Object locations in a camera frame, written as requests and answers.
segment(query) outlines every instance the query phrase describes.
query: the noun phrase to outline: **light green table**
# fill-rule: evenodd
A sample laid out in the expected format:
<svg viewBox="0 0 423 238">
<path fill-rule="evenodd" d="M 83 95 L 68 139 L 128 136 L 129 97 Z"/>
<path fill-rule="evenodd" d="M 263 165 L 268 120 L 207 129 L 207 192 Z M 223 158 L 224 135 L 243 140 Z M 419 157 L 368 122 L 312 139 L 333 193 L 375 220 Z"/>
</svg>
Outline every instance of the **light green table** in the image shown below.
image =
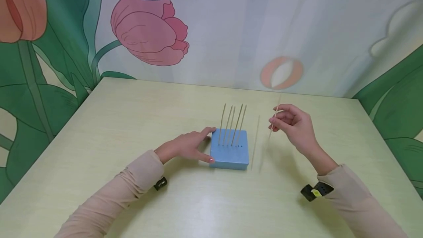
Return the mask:
<svg viewBox="0 0 423 238">
<path fill-rule="evenodd" d="M 210 169 L 172 160 L 169 184 L 149 191 L 108 237 L 352 237 L 328 202 L 306 202 L 315 172 L 282 133 L 267 149 L 279 93 L 103 79 L 0 205 L 0 237 L 52 237 L 67 217 L 134 158 L 181 133 L 219 126 L 223 104 L 248 104 L 253 167 Z M 347 163 L 410 237 L 423 233 L 423 202 L 358 101 L 282 94 L 312 116 L 323 148 Z"/>
</svg>

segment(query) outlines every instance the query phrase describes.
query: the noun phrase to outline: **right hand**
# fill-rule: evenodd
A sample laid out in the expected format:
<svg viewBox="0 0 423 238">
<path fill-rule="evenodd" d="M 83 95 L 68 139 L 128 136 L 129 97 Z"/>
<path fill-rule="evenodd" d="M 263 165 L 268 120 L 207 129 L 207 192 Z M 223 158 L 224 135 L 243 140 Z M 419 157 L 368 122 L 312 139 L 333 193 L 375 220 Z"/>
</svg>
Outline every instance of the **right hand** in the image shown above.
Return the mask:
<svg viewBox="0 0 423 238">
<path fill-rule="evenodd" d="M 321 149 L 317 143 L 311 117 L 308 113 L 291 104 L 281 104 L 273 108 L 273 110 L 276 109 L 282 111 L 277 112 L 269 119 L 269 129 L 273 125 L 273 132 L 282 130 L 286 133 L 289 141 L 305 156 Z"/>
</svg>

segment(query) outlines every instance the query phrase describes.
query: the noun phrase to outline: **pink tulip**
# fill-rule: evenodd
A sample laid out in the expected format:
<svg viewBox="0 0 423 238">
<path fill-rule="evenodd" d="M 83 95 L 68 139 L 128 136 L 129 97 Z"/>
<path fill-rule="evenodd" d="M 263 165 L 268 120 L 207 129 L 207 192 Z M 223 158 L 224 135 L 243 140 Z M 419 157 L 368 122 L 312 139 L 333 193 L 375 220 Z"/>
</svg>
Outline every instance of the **pink tulip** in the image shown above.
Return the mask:
<svg viewBox="0 0 423 238">
<path fill-rule="evenodd" d="M 188 52 L 188 27 L 173 17 L 170 0 L 120 0 L 112 12 L 114 35 L 131 54 L 150 64 L 168 66 Z"/>
<path fill-rule="evenodd" d="M 46 0 L 0 0 L 0 42 L 36 40 L 46 26 Z"/>
</svg>

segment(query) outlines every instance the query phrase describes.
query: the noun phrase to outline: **green leaf illustration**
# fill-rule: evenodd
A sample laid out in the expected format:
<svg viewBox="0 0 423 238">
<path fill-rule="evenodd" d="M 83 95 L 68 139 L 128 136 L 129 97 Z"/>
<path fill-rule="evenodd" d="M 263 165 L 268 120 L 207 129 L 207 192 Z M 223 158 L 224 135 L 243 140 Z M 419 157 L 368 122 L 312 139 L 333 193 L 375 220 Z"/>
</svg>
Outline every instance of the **green leaf illustration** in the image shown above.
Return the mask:
<svg viewBox="0 0 423 238">
<path fill-rule="evenodd" d="M 20 58 L 18 43 L 0 43 L 0 87 L 26 84 L 24 68 Z M 37 84 L 46 84 L 38 60 L 31 60 L 34 71 L 34 79 Z"/>
<path fill-rule="evenodd" d="M 22 67 L 25 74 L 25 79 L 28 84 L 28 91 L 31 94 L 32 102 L 40 119 L 41 125 L 47 137 L 50 141 L 53 140 L 53 133 L 51 127 L 48 124 L 47 116 L 44 111 L 44 102 L 41 98 L 38 82 L 36 80 L 37 72 L 34 70 L 34 65 L 39 66 L 38 59 L 35 55 L 34 49 L 31 42 L 20 40 L 17 42 L 19 48 L 19 54 L 22 62 Z"/>
<path fill-rule="evenodd" d="M 383 94 L 385 94 L 389 88 L 392 88 L 395 84 L 400 82 L 405 76 L 421 66 L 421 61 L 423 61 L 423 45 L 396 66 L 392 67 L 389 71 L 378 77 L 378 79 L 365 86 L 353 98 L 358 99 L 367 114 L 370 114 Z"/>
<path fill-rule="evenodd" d="M 78 109 L 78 101 L 71 93 L 53 85 L 38 85 L 48 123 L 57 135 Z"/>
<path fill-rule="evenodd" d="M 423 143 L 406 137 L 387 139 L 385 142 L 423 198 L 423 169 L 421 169 L 423 164 Z"/>
<path fill-rule="evenodd" d="M 7 158 L 6 171 L 16 185 L 50 143 L 47 134 L 18 120 L 15 141 Z"/>
<path fill-rule="evenodd" d="M 75 75 L 73 76 L 73 82 L 75 83 L 75 92 L 77 93 L 78 107 L 82 105 L 84 100 L 88 97 L 88 92 L 84 86 L 79 82 L 78 78 Z"/>
<path fill-rule="evenodd" d="M 5 135 L 0 133 L 0 147 L 6 150 L 10 150 L 12 147 L 13 141 L 7 138 Z"/>
<path fill-rule="evenodd" d="M 59 81 L 68 89 L 75 91 L 75 87 L 66 79 L 66 77 L 59 71 L 56 70 L 56 68 L 53 67 L 52 63 L 50 62 L 50 59 L 48 59 L 47 55 L 42 51 L 42 49 L 39 49 L 38 46 L 33 44 L 34 51 L 36 54 L 41 57 L 41 59 L 48 65 L 48 67 L 53 70 L 53 72 L 56 74 Z"/>
<path fill-rule="evenodd" d="M 13 185 L 6 174 L 6 168 L 0 167 L 0 203 L 12 191 Z"/>
<path fill-rule="evenodd" d="M 125 78 L 125 79 L 135 79 L 132 76 L 128 76 L 127 74 L 120 73 L 120 72 L 113 72 L 113 71 L 106 71 L 101 74 L 101 78 L 103 77 L 116 77 L 116 78 Z"/>
<path fill-rule="evenodd" d="M 38 89 L 48 125 L 52 134 L 56 135 L 77 110 L 77 99 L 53 85 L 38 85 Z M 0 108 L 28 126 L 45 132 L 27 84 L 0 87 Z"/>
<path fill-rule="evenodd" d="M 84 16 L 84 32 L 88 43 L 88 64 L 91 66 L 95 57 L 95 31 L 97 29 L 98 18 L 100 17 L 101 0 L 89 0 L 89 5 Z M 94 80 L 100 80 L 100 74 L 96 68 L 93 71 Z"/>
<path fill-rule="evenodd" d="M 94 80 L 87 62 L 88 43 L 83 25 L 89 0 L 46 1 L 47 28 L 34 44 L 70 83 L 73 84 L 73 73 L 84 86 L 93 89 Z"/>
<path fill-rule="evenodd" d="M 414 138 L 423 129 L 423 65 L 409 73 L 386 95 L 373 123 L 384 139 Z"/>
</svg>

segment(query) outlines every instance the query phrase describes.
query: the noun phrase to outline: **long sleeve shirt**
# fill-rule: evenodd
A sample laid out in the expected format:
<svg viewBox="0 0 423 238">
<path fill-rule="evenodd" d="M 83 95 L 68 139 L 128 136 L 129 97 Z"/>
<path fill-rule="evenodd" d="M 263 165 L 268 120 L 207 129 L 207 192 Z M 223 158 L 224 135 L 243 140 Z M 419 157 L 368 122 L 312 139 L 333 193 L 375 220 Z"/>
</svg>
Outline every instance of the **long sleeve shirt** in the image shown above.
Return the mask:
<svg viewBox="0 0 423 238">
<path fill-rule="evenodd" d="M 155 152 L 145 152 L 80 205 L 55 238 L 104 237 L 117 216 L 161 179 L 163 172 Z M 318 179 L 334 188 L 325 197 L 357 238 L 407 237 L 346 165 Z"/>
</svg>

